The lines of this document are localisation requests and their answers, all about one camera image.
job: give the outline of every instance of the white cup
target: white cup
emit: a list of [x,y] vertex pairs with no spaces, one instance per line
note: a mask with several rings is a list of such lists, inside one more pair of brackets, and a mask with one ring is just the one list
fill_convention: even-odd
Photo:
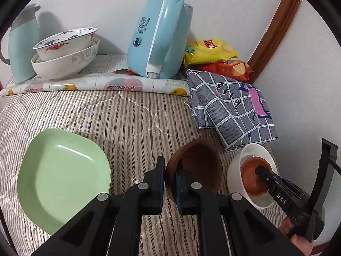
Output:
[[261,157],[265,159],[270,164],[272,171],[278,174],[276,164],[270,153],[257,143],[250,143],[232,159],[227,169],[227,188],[230,194],[233,192],[240,193],[257,209],[265,209],[270,207],[274,202],[269,192],[267,191],[265,194],[258,197],[250,197],[247,194],[241,179],[240,167],[247,159],[252,157]]

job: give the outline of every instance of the red snack bag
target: red snack bag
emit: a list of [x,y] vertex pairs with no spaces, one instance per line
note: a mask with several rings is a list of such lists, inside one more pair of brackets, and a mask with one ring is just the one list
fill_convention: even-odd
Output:
[[196,65],[193,66],[192,69],[216,73],[241,82],[248,81],[248,74],[252,72],[247,63],[239,60],[228,60],[227,62]]
[[118,70],[113,71],[112,73],[138,76],[136,73],[132,72],[130,69],[118,69]]

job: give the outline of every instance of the yellow snack bag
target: yellow snack bag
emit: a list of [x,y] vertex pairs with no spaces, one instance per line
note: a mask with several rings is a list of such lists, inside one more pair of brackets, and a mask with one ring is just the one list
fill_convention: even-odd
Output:
[[225,62],[239,57],[238,52],[221,39],[201,40],[186,46],[184,65]]

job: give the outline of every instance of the brown wood trim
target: brown wood trim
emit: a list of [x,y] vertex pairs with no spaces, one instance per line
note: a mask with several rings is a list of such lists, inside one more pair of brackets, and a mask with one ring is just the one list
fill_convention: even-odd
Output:
[[326,242],[317,246],[313,247],[313,250],[311,251],[310,255],[315,255],[317,253],[324,252],[324,250],[327,248],[327,246],[330,244],[330,242]]
[[249,74],[248,83],[254,83],[271,59],[283,37],[288,31],[302,0],[281,0],[270,26],[256,50],[248,61],[253,72]]

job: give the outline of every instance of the white wall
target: white wall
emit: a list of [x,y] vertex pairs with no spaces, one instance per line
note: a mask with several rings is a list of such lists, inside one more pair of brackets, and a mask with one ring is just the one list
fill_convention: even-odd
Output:
[[[311,192],[322,137],[339,145],[341,166],[341,47],[304,0],[283,42],[255,85],[272,113],[278,140],[272,147],[281,175]],[[318,243],[330,240],[341,221],[341,177],[334,173],[324,203],[326,225]]]
[[[95,26],[99,52],[125,53],[147,0],[33,0],[42,37],[66,29]],[[262,38],[281,0],[185,0],[194,7],[190,38],[221,38],[247,61]],[[2,51],[7,55],[8,36]],[[0,62],[0,81],[8,66]]]

